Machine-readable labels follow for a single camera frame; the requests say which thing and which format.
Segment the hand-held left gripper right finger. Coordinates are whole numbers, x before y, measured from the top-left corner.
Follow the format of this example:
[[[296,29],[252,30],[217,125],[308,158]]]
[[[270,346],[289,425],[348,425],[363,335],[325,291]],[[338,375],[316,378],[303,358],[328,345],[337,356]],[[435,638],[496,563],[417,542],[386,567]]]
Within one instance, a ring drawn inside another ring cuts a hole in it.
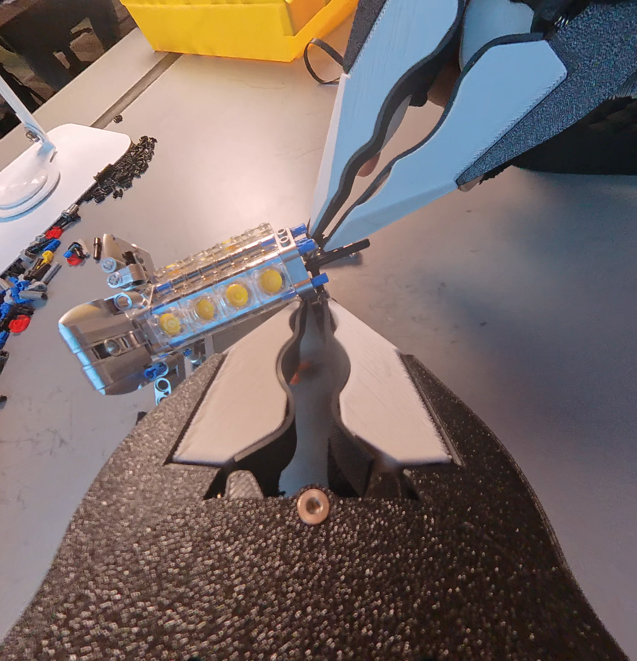
[[[337,422],[396,467],[451,463],[437,423],[397,347],[334,300],[327,344]]]

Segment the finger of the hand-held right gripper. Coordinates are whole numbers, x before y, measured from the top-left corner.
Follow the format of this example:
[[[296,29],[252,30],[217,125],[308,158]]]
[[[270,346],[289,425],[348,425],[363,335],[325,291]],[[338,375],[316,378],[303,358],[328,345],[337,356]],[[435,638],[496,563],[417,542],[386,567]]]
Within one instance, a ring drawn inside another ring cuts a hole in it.
[[[367,238],[458,187],[457,179],[566,77],[548,42],[493,45],[475,60],[432,133],[384,168],[325,248]]]
[[[353,42],[365,36],[340,77],[311,210],[323,233],[352,190],[360,168],[396,131],[410,97],[432,78],[463,17],[463,1],[386,1],[370,28],[358,9]]]

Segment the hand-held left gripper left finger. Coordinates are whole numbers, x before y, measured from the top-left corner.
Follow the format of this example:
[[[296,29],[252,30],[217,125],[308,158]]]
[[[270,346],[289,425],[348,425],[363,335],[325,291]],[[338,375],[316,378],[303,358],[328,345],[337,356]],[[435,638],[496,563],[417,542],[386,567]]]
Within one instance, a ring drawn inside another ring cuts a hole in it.
[[[224,466],[280,437],[295,416],[301,305],[288,305],[233,344],[174,451],[183,464]]]

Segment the toy engine model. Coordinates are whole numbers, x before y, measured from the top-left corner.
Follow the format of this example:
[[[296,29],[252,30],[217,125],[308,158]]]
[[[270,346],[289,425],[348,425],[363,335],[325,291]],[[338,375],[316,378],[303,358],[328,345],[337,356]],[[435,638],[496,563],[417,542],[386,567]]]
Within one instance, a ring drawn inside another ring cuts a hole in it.
[[[141,247],[102,237],[100,266],[114,294],[77,305],[59,331],[94,388],[133,392],[163,375],[163,362],[222,350],[287,304],[311,299],[328,277],[321,269],[369,246],[364,239],[325,251],[305,225],[263,223],[160,269]]]

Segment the yellow plastic bin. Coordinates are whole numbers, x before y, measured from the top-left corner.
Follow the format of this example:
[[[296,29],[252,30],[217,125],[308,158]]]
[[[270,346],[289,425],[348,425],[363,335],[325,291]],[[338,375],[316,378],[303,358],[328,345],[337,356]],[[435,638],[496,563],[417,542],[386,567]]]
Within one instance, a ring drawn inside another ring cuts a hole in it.
[[[292,62],[357,1],[123,1],[160,52]]]

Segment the scattered small coloured parts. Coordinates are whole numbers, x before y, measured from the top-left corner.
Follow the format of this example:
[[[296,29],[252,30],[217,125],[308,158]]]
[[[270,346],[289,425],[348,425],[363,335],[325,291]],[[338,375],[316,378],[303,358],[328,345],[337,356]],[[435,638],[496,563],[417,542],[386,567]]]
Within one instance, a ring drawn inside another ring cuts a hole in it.
[[[81,219],[80,205],[74,203],[63,211],[0,276],[0,376],[10,357],[7,341],[30,326],[34,313],[48,301],[50,283],[63,264],[80,266],[90,256],[82,241],[60,251],[63,234]],[[6,402],[7,397],[0,395],[0,409]]]

